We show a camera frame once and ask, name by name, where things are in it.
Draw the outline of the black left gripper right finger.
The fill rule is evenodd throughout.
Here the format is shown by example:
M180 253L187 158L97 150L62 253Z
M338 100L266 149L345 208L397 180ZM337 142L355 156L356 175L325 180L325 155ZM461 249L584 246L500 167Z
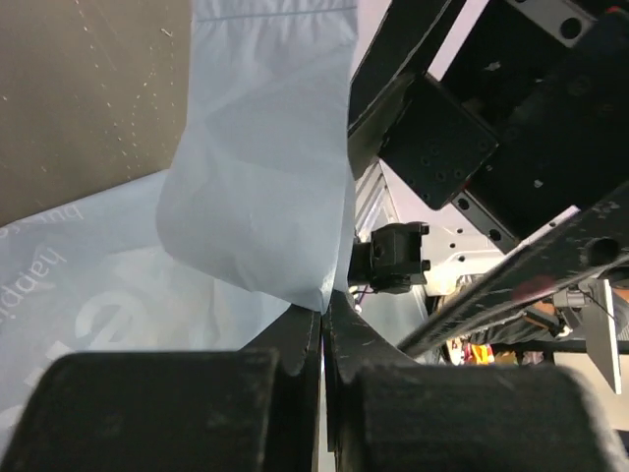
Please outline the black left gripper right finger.
M327 441L340 471L624 471L628 457L577 372L423 365L343 292L322 319Z

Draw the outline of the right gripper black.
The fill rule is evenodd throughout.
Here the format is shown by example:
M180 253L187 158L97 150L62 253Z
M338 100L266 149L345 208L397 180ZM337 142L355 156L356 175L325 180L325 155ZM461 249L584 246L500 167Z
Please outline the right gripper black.
M380 154L430 208L456 207L495 244L590 208L466 287L400 342L403 352L628 263L627 3L491 1L436 81L425 72L464 5L389 4L351 83L353 178L372 165L408 89Z

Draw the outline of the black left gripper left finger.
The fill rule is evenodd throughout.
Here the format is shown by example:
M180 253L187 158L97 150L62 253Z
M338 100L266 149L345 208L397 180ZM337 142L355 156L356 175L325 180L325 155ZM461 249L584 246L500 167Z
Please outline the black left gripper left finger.
M321 317L289 308L236 351L94 352L55 361L5 471L313 471Z

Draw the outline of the light blue trash bag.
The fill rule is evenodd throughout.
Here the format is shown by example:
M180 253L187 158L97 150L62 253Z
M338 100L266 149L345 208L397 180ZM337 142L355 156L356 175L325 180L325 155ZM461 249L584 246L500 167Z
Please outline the light blue trash bag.
M197 1L166 171L1 230L1 440L57 359L245 345L345 289L354 1Z

